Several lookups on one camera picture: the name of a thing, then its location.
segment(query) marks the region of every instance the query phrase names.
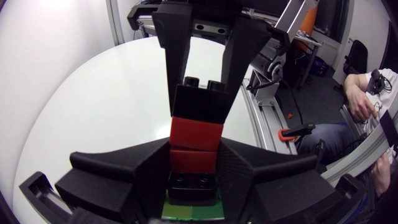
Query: red lego brick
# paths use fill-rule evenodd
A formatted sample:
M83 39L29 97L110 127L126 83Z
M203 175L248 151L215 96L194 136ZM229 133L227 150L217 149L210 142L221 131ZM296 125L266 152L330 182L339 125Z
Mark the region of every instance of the red lego brick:
M172 172L214 173L217 152L190 151L171 148L170 168Z
M222 124L173 117L169 143L178 147L217 151L223 127Z

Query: black office chair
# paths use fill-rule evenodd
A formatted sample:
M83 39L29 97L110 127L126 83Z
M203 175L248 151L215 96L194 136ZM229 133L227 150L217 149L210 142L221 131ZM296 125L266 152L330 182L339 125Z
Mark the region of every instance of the black office chair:
M346 62L343 65L345 74L364 74L368 68L368 49L359 40L354 40L351 50L344 57ZM333 89L345 97L343 86L334 86Z

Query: white round table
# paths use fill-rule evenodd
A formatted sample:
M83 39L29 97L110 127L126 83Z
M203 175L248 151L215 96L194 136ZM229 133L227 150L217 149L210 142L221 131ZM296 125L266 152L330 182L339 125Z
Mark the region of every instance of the white round table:
M185 75L200 78L200 85L220 81L223 51L223 45L192 38ZM72 152L108 152L165 138L170 121L165 54L156 37L95 56L61 84L29 134L14 182L16 217L21 223L44 223L19 190L36 171L43 172L54 187L72 168ZM256 145L241 92L224 124L223 137Z

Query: green lego base plate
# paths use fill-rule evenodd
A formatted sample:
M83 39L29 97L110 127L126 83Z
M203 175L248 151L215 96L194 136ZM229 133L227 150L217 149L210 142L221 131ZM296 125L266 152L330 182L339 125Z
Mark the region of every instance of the green lego base plate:
M213 206L180 206L171 205L166 199L163 206L162 218L166 220L209 220L224 218L223 204L217 193Z

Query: wall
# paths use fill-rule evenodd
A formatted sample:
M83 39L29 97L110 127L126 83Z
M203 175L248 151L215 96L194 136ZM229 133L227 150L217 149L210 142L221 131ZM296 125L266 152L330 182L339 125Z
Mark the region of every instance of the wall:
M389 16L380 0L351 0L353 3L352 22L347 24L348 35L343 36L339 49L339 60L335 63L333 78L343 83L344 56L349 54L352 40L361 41L368 48L368 72L379 68L388 36Z
M323 46L318 49L317 56L322 58L328 65L332 65L337 56L340 43L316 30L312 32L311 37L323 44Z
M42 108L69 74L111 47L104 0L13 0L4 5L0 190L10 207L19 156Z

